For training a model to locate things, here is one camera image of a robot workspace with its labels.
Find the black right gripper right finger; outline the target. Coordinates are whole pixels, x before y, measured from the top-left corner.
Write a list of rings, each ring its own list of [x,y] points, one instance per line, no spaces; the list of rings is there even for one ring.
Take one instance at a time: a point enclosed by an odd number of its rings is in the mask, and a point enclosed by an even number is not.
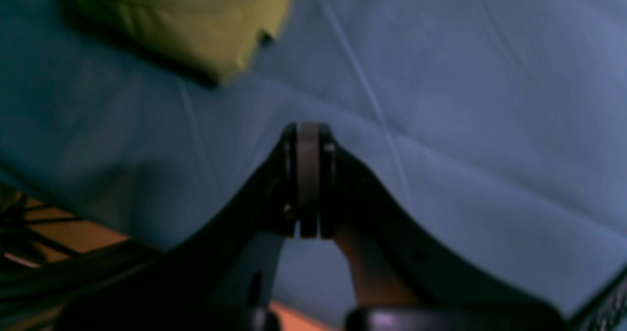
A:
[[[310,236],[348,261],[358,308],[347,331],[565,331],[539,298],[446,248],[392,198],[374,173],[310,124]]]

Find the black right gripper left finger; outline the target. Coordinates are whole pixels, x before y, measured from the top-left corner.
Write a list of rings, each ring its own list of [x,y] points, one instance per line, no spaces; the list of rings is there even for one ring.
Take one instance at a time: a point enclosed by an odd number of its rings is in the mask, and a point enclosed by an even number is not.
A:
[[[280,253],[307,199],[298,182],[300,127],[206,226],[145,268],[71,302],[61,331],[277,331],[268,304]]]

